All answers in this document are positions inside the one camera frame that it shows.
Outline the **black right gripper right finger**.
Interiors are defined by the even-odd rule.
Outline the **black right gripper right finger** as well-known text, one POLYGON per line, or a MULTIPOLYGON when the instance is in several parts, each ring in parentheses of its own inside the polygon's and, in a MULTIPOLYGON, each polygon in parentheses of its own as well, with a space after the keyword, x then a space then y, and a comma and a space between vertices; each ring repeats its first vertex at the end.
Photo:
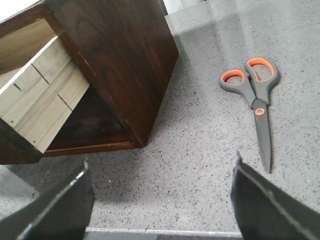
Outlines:
POLYGON ((244 240, 318 240, 320 214, 272 184, 240 153, 233 169, 231 202, 244 240))

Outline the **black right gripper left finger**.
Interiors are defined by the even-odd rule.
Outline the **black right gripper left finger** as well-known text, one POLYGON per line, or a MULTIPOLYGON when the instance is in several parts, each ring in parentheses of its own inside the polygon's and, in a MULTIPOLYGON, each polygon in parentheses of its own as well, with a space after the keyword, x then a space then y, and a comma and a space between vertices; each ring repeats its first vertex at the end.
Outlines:
POLYGON ((2 240, 82 240, 95 201, 85 161, 26 207, 0 221, 2 240))

